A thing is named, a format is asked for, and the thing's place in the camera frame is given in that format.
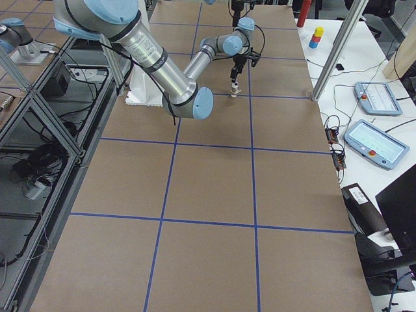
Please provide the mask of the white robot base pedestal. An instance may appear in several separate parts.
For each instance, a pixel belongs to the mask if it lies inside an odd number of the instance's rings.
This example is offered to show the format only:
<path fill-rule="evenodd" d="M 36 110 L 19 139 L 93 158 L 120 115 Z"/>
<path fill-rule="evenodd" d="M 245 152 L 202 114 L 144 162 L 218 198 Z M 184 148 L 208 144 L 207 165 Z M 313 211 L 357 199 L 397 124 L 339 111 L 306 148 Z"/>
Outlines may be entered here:
<path fill-rule="evenodd" d="M 162 107 L 163 92 L 164 89 L 159 90 L 159 85 L 139 65 L 134 65 L 125 99 L 127 105 Z"/>

